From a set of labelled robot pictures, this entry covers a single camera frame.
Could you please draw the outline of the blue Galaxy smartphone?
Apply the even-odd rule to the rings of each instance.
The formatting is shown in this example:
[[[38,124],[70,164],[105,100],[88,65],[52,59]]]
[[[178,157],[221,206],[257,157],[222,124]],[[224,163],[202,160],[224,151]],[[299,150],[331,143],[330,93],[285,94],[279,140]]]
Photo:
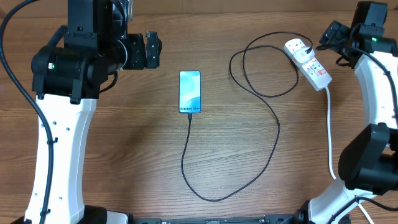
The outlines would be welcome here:
[[[201,112],[201,72],[198,70],[184,70],[179,73],[179,101],[180,113]]]

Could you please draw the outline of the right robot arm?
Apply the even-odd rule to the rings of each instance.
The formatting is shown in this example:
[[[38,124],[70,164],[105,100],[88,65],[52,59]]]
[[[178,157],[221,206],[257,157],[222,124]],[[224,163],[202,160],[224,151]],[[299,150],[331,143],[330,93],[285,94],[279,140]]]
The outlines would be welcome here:
[[[333,21],[317,50],[331,49],[354,69],[365,110],[364,129],[343,149],[338,176],[319,196],[306,201],[284,223],[350,223],[349,212],[397,190],[397,42],[384,36],[388,6],[360,1],[347,27]]]

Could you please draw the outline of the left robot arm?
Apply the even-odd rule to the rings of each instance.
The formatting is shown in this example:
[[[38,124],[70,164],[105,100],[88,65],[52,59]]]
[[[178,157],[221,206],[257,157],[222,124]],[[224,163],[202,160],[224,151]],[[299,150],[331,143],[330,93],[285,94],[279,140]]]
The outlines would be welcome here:
[[[34,186],[19,223],[132,223],[131,214],[83,201],[86,140],[100,94],[121,70],[157,68],[162,43],[154,31],[130,34],[132,1],[69,1],[68,22],[33,57],[39,117]]]

